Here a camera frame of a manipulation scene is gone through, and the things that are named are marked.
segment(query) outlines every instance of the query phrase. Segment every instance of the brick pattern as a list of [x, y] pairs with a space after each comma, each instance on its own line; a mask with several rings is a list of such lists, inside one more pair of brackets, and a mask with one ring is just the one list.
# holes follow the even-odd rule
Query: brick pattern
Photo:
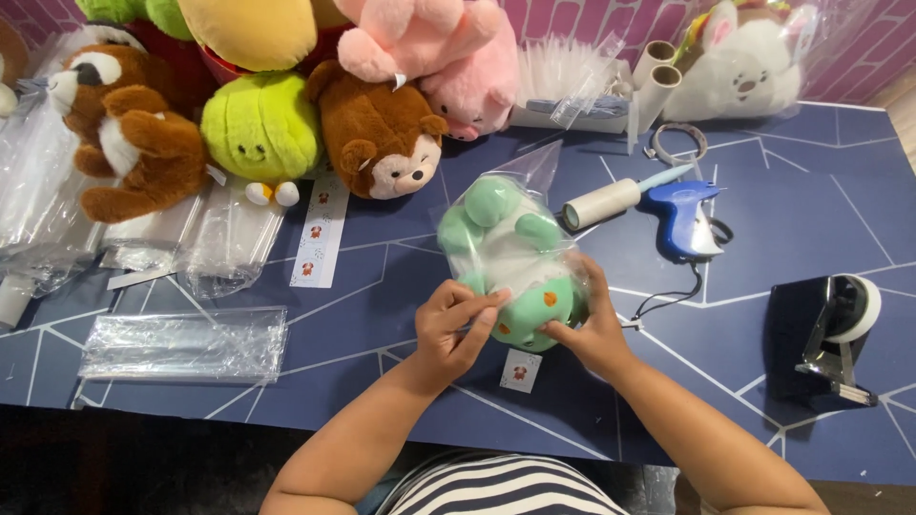
[[[916, 68], [916, 0], [839, 0], [872, 4], [857, 33], [833, 56], [808, 71], [805, 96], [824, 102], [863, 104], [885, 85]], [[519, 40], [550, 33], [597, 43], [614, 31], [633, 63], [653, 39], [677, 41], [694, 15], [695, 0], [499, 0]], [[73, 0], [0, 0], [32, 49], [54, 32], [75, 30], [85, 17]]]

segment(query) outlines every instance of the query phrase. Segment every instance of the pink plush pig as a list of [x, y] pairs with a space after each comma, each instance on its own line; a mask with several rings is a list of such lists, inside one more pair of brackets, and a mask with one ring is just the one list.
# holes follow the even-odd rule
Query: pink plush pig
[[356, 24], [337, 44], [341, 66], [366, 82], [433, 74], [481, 49], [505, 16], [493, 0], [334, 0]]
[[495, 38], [470, 56], [420, 80], [432, 112], [449, 123], [449, 137], [473, 141], [507, 126], [518, 91], [518, 50], [506, 12], [500, 10], [499, 14]]

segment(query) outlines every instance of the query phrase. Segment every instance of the person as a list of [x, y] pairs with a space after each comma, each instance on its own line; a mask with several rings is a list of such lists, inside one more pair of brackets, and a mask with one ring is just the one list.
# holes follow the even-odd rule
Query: person
[[[589, 317], [579, 329], [540, 330], [572, 350], [627, 400], [699, 495], [728, 515], [814, 515], [829, 511], [788, 463], [627, 346], [604, 272], [580, 255], [590, 281]], [[261, 515], [354, 515], [383, 477], [410, 429], [477, 358], [508, 296], [474, 296], [445, 281], [416, 315], [417, 350], [337, 413], [283, 466]], [[473, 320], [467, 334], [459, 331]], [[411, 472], [379, 515], [474, 513], [626, 515], [576, 469], [544, 456], [443, 456]]]

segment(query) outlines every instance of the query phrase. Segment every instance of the blue desk mat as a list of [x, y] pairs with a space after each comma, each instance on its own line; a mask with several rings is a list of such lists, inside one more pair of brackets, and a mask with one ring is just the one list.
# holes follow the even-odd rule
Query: blue desk mat
[[[703, 177], [727, 188], [710, 206], [736, 232], [692, 301], [647, 315], [628, 332], [635, 352], [785, 456], [808, 478], [916, 485], [916, 177], [881, 111], [806, 104], [764, 125], [701, 124]], [[0, 402], [104, 406], [191, 418], [318, 429], [415, 348], [413, 313], [449, 269], [430, 209], [483, 171], [556, 138], [563, 149], [550, 208], [625, 177], [665, 169], [624, 137], [512, 128], [447, 141], [420, 192], [385, 202], [351, 197], [333, 288], [289, 288], [304, 206], [290, 210], [270, 262], [250, 290], [195, 301], [182, 277], [105, 291], [92, 269], [33, 301], [23, 326], [0, 334]], [[692, 141], [665, 133], [674, 152]], [[638, 149], [647, 145], [640, 139]], [[303, 198], [309, 198], [303, 192]], [[658, 220], [636, 210], [576, 234], [604, 268], [627, 318], [653, 292], [689, 290], [692, 274], [655, 247]], [[853, 272], [883, 289], [883, 310], [856, 365], [881, 394], [874, 409], [817, 415], [766, 397], [761, 349], [772, 285]], [[170, 385], [77, 380], [82, 342], [99, 312], [289, 306], [289, 346], [276, 384]], [[562, 347], [545, 353], [531, 394], [498, 387], [507, 347], [491, 341], [474, 368], [436, 400], [410, 439], [519, 452], [666, 465], [627, 404]]]

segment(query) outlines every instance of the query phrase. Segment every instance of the yellow-green plush ball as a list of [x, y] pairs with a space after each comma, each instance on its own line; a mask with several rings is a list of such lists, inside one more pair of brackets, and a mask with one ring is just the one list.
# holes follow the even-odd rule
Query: yellow-green plush ball
[[220, 88], [201, 120], [216, 162], [239, 177], [274, 184], [296, 180], [318, 164], [322, 129], [306, 85], [287, 71], [246, 75]]

